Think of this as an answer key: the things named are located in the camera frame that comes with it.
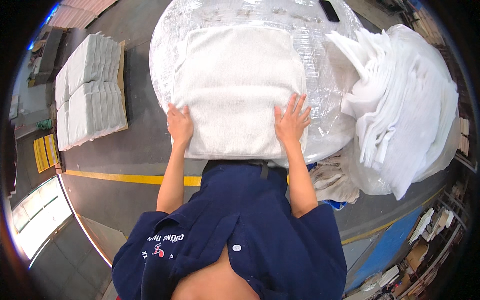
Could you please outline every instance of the clear plastic film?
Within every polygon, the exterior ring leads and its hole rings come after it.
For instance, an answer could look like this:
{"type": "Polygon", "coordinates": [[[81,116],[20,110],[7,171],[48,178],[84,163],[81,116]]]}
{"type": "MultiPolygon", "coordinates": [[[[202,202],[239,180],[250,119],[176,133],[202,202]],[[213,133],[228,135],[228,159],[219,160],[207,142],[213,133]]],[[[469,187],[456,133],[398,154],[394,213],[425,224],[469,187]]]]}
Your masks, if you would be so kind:
{"type": "MultiPolygon", "coordinates": [[[[307,99],[312,107],[305,162],[319,161],[337,152],[354,134],[355,120],[340,113],[340,104],[358,75],[325,34],[335,30],[356,39],[355,31],[362,25],[345,2],[331,3],[339,23],[328,21],[316,0],[173,0],[160,17],[150,42],[150,75],[160,106],[167,112],[179,56],[177,43],[189,31],[228,25],[284,29],[292,35],[293,46],[305,67],[307,99]]],[[[277,163],[287,165],[286,161],[277,163]]]]}
{"type": "MultiPolygon", "coordinates": [[[[460,118],[458,110],[455,112],[455,119],[448,133],[447,140],[442,152],[428,169],[414,178],[413,182],[420,182],[431,175],[444,170],[453,157],[460,142],[460,118]]],[[[387,195],[392,193],[388,183],[382,180],[373,168],[367,168],[359,162],[360,147],[358,137],[347,144],[341,151],[340,167],[347,177],[368,195],[387,195]]]]}

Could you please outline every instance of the wooden pallet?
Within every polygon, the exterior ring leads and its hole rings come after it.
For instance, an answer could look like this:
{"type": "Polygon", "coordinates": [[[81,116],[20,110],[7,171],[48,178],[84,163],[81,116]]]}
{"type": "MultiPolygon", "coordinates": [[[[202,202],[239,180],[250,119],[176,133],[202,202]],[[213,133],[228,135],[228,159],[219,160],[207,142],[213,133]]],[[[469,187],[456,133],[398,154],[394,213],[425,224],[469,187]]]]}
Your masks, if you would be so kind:
{"type": "MultiPolygon", "coordinates": [[[[123,113],[125,114],[125,120],[127,120],[127,109],[125,107],[125,89],[124,89],[124,86],[123,86],[124,85],[124,83],[123,83],[123,63],[125,61],[125,40],[119,42],[119,45],[121,47],[121,51],[120,51],[119,72],[118,72],[118,75],[117,75],[117,84],[118,84],[118,86],[120,88],[120,91],[121,91],[121,102],[122,102],[122,105],[123,105],[123,113]]],[[[122,131],[122,130],[125,130],[125,129],[128,129],[128,120],[126,122],[125,127],[122,127],[117,131],[122,131]]]]}

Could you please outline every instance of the black strap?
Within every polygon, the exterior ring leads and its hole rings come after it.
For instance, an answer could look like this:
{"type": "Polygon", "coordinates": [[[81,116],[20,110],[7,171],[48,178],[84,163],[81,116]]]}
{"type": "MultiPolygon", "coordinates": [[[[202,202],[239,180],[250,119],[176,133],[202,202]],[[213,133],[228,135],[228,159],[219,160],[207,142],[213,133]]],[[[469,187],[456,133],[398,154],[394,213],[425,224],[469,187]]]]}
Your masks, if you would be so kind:
{"type": "Polygon", "coordinates": [[[262,172],[260,173],[261,179],[267,179],[268,176],[268,162],[266,160],[262,160],[262,172]]]}

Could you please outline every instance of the hand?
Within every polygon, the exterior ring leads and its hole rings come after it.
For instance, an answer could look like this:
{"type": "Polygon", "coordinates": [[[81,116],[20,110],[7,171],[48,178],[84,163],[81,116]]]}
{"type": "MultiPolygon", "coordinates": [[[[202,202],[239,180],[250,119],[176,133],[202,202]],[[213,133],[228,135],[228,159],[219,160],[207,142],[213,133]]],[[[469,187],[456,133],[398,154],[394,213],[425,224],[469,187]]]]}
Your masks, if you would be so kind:
{"type": "Polygon", "coordinates": [[[180,112],[172,103],[169,103],[167,122],[173,143],[186,146],[193,134],[193,122],[188,106],[185,105],[180,112]]]}
{"type": "Polygon", "coordinates": [[[296,144],[300,140],[305,127],[310,124],[310,118],[308,117],[312,109],[310,106],[300,115],[306,97],[307,95],[303,94],[294,109],[297,94],[293,94],[283,118],[280,108],[275,106],[275,132],[285,148],[296,144]]]}

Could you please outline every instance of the stacked white cushions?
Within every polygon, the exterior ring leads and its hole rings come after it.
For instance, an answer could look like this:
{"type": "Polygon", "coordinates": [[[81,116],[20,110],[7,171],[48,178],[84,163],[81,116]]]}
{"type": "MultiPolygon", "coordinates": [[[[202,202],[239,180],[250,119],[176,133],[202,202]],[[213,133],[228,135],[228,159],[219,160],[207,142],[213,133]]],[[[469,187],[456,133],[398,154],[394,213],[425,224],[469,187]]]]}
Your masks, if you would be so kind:
{"type": "Polygon", "coordinates": [[[126,125],[117,75],[120,45],[89,35],[57,75],[59,150],[113,133],[126,125]]]}

